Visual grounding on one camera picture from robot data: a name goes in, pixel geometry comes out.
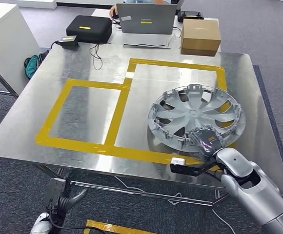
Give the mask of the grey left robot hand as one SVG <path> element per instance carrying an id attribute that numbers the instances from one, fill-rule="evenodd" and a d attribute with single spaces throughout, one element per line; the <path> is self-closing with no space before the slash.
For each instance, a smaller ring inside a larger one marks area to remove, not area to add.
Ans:
<path id="1" fill-rule="evenodd" d="M 49 219 L 52 226 L 57 229 L 70 229 L 63 227 L 67 213 L 71 208 L 81 202 L 88 194 L 88 189 L 83 189 L 74 197 L 59 196 L 59 199 L 49 210 Z"/>

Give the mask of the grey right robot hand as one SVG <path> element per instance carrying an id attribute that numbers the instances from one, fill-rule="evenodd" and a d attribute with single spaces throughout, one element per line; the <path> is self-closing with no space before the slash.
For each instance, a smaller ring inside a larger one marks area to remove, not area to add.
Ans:
<path id="1" fill-rule="evenodd" d="M 224 138 L 210 125 L 196 127 L 188 136 L 197 147 L 199 158 L 204 162 L 209 162 L 218 150 L 226 147 Z"/>

